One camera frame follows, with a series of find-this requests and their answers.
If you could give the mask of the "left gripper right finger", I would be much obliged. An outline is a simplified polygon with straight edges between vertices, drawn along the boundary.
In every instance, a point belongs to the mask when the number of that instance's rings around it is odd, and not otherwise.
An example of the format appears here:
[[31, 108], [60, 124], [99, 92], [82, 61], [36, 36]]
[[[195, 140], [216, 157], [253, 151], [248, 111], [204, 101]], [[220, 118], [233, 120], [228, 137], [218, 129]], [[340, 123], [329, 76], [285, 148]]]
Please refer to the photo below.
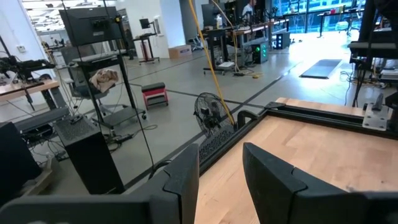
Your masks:
[[346, 192], [250, 142], [243, 167], [260, 224], [398, 224], [398, 192]]

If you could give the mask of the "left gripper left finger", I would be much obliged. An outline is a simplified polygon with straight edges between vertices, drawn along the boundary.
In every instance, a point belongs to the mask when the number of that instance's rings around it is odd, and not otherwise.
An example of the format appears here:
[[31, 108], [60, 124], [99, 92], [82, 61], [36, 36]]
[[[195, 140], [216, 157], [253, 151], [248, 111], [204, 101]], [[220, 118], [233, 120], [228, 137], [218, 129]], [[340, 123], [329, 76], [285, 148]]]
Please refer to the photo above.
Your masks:
[[0, 224], [193, 224], [198, 186], [192, 144], [129, 194], [21, 197], [0, 208]]

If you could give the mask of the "black mesh-top computer tower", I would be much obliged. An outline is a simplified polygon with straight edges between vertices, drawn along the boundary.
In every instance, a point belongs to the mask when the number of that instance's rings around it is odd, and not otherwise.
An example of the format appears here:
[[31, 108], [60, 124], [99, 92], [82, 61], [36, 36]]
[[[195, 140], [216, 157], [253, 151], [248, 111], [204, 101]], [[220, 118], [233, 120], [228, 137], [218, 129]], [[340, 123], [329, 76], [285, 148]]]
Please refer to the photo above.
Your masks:
[[125, 191], [99, 127], [86, 117], [66, 118], [53, 126], [90, 194], [121, 194]]
[[221, 129], [216, 131], [216, 133], [206, 138], [199, 147], [200, 166], [211, 158], [234, 133], [234, 126], [223, 126]]

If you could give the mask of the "black power strip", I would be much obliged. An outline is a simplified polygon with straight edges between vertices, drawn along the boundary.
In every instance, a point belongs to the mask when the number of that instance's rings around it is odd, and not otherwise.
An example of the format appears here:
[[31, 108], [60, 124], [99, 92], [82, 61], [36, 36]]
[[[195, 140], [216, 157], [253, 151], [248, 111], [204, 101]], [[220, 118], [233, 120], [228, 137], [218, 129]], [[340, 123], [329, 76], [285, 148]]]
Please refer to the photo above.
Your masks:
[[134, 136], [135, 136], [135, 134], [125, 134], [125, 135], [122, 135], [122, 136], [116, 136], [116, 137], [113, 138], [113, 141], [116, 144], [122, 144], [123, 142], [132, 139]]

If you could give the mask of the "black floor fan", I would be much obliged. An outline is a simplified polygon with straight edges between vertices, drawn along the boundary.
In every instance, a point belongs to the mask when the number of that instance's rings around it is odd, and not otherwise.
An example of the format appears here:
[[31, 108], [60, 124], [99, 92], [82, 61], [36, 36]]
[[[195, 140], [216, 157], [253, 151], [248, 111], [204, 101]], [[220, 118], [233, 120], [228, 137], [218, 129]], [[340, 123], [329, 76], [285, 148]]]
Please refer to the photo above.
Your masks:
[[200, 129], [207, 138], [216, 134], [225, 126], [233, 127], [235, 120], [228, 106], [224, 106], [221, 98], [213, 93], [201, 93], [195, 100], [193, 115]]

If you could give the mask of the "black rolling cart stand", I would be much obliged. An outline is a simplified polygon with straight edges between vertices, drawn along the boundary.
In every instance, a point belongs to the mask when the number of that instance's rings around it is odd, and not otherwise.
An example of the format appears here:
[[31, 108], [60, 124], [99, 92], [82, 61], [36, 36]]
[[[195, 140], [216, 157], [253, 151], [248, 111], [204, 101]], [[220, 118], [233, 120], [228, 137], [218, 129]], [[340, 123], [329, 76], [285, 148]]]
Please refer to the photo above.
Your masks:
[[[80, 68], [83, 72], [88, 95], [93, 102], [95, 112], [97, 114], [97, 119], [94, 119], [94, 121], [100, 125], [106, 126], [109, 129], [113, 129], [115, 126], [134, 117], [146, 119], [146, 111], [137, 108], [134, 102], [132, 90], [127, 78], [126, 66], [123, 59], [123, 54], [126, 52], [126, 50], [115, 50], [86, 57], [79, 57], [72, 60], [72, 63], [77, 65], [78, 68]], [[101, 107], [97, 103], [97, 95], [100, 94], [100, 90], [96, 88], [98, 84], [96, 85], [90, 82], [89, 79], [94, 77], [94, 75], [91, 75], [91, 73], [98, 72], [101, 69], [105, 69], [113, 65], [119, 65], [121, 69], [122, 80], [131, 105], [121, 105], [122, 110], [111, 112], [109, 115], [103, 115], [103, 112], [100, 110]]]

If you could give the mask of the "metal mounting plate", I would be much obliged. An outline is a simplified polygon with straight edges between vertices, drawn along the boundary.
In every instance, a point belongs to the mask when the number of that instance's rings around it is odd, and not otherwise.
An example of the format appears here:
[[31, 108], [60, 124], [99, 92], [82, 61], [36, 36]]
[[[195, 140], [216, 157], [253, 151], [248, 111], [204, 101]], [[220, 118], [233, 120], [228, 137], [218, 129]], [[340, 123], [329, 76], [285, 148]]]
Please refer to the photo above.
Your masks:
[[389, 109], [383, 105], [379, 108], [374, 108], [374, 105], [374, 103], [369, 103], [367, 105], [362, 127], [378, 131], [386, 131], [389, 119]]

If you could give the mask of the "dark floor mat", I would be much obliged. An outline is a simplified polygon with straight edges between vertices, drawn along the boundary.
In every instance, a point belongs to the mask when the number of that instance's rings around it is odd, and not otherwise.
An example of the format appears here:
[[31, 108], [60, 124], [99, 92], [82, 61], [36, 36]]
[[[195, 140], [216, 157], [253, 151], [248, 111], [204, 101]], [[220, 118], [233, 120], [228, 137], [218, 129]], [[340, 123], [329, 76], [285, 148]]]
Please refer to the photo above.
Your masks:
[[329, 79], [332, 71], [341, 63], [341, 59], [322, 59], [300, 75], [300, 78]]

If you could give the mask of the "beige crumpled cloth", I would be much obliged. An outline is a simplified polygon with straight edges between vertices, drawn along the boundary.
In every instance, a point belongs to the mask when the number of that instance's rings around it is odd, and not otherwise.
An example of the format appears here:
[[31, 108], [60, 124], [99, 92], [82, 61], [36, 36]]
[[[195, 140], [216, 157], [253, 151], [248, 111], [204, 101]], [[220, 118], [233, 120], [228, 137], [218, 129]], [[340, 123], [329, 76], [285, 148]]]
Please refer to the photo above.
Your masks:
[[118, 81], [118, 72], [110, 68], [100, 69], [90, 78], [91, 84], [102, 93], [108, 91]]

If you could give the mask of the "grey office chair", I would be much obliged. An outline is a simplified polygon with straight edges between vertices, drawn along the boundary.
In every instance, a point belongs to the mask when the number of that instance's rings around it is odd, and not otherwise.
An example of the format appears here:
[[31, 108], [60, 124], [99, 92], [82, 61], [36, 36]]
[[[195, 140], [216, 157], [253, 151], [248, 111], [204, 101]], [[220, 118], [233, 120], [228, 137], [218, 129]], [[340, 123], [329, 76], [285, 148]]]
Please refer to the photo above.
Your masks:
[[109, 93], [109, 90], [115, 87], [115, 84], [112, 84], [109, 87], [94, 87], [92, 82], [88, 82], [88, 85], [85, 82], [85, 73], [82, 68], [78, 64], [78, 51], [75, 47], [64, 47], [61, 49], [61, 53], [68, 63], [67, 68], [70, 75], [69, 79], [63, 79], [65, 83], [68, 84], [71, 94], [73, 97], [78, 98], [80, 100], [90, 100], [91, 96], [89, 90], [91, 90], [98, 102], [99, 110], [102, 112], [103, 116], [107, 114], [111, 114], [112, 111], [110, 108], [118, 107], [117, 105], [104, 105], [101, 102], [101, 98], [104, 98]]

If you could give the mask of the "cardboard box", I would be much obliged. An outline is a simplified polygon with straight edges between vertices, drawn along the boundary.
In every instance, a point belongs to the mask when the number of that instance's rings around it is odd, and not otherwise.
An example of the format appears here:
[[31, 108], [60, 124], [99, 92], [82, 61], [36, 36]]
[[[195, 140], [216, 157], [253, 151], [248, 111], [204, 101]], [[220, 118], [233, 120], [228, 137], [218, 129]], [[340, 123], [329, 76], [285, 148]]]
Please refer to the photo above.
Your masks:
[[192, 54], [191, 45], [180, 45], [173, 48], [169, 48], [169, 58], [176, 59], [186, 57]]

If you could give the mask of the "computer tower with green lights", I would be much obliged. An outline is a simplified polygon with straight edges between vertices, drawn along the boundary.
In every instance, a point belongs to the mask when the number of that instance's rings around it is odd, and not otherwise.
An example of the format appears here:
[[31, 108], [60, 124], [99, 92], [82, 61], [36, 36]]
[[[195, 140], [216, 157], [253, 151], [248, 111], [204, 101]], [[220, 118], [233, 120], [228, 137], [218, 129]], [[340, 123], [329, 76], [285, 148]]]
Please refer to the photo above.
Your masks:
[[268, 49], [266, 43], [252, 44], [252, 61], [255, 64], [262, 64], [268, 61]]

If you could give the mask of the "small monitor on stand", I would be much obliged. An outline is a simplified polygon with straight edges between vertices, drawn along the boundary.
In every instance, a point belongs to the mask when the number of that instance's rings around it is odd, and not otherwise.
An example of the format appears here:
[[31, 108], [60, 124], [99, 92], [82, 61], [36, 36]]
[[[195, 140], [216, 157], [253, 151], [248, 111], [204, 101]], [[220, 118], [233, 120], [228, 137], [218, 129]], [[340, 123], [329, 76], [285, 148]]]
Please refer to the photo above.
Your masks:
[[159, 62], [160, 58], [154, 56], [153, 50], [152, 50], [152, 45], [150, 42], [150, 37], [157, 36], [154, 22], [150, 22], [148, 19], [140, 19], [139, 22], [141, 24], [142, 29], [153, 28], [153, 30], [154, 30], [151, 33], [141, 34], [141, 35], [138, 35], [135, 38], [133, 38], [134, 42], [139, 41], [141, 43], [141, 51], [142, 51], [143, 59], [139, 61], [139, 65], [141, 65], [142, 63], [148, 63], [148, 62], [152, 62], [152, 63], [155, 63], [155, 61]]

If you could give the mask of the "black monitor on cart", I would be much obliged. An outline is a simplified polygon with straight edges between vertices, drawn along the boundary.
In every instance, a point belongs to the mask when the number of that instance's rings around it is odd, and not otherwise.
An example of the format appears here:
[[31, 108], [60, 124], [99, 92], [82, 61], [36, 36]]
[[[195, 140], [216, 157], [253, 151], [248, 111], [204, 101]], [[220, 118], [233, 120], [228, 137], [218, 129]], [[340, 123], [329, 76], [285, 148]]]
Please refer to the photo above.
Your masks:
[[74, 47], [122, 38], [115, 7], [75, 8], [59, 13]]

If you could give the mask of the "black table frame rail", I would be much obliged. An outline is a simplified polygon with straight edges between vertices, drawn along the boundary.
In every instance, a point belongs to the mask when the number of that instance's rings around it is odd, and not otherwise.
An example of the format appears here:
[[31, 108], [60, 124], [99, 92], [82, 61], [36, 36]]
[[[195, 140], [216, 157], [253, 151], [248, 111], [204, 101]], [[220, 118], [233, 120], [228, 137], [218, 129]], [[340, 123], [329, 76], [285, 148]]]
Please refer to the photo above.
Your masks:
[[398, 132], [389, 130], [387, 122], [386, 131], [378, 131], [362, 127], [364, 115], [353, 115], [337, 113], [325, 110], [316, 110], [298, 106], [291, 106], [285, 103], [270, 102], [264, 109], [257, 114], [258, 120], [246, 119], [246, 124], [241, 128], [234, 125], [235, 133], [224, 143], [216, 153], [213, 154], [202, 166], [200, 174], [204, 174], [214, 163], [226, 154], [235, 144], [237, 144], [248, 132], [258, 125], [266, 116], [275, 116], [284, 119], [291, 119], [304, 123], [326, 126], [329, 128], [342, 129], [371, 136], [377, 136], [398, 141]]

